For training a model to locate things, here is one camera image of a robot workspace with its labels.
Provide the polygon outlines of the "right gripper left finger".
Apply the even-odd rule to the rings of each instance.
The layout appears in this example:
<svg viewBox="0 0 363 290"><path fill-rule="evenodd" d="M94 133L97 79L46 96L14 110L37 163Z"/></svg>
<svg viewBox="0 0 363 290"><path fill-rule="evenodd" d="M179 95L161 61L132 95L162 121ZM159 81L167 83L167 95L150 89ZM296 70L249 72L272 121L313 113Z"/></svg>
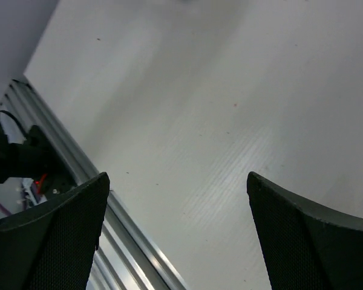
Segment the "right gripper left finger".
<svg viewBox="0 0 363 290"><path fill-rule="evenodd" d="M85 289L109 192L103 172L0 219L0 289Z"/></svg>

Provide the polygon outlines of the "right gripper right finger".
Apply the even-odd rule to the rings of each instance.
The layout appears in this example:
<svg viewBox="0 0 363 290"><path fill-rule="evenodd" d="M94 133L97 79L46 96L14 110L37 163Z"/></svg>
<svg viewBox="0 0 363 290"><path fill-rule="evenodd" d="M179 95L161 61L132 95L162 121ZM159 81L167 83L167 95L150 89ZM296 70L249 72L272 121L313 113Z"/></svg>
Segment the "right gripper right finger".
<svg viewBox="0 0 363 290"><path fill-rule="evenodd" d="M363 218L255 172L247 194L272 289L363 289Z"/></svg>

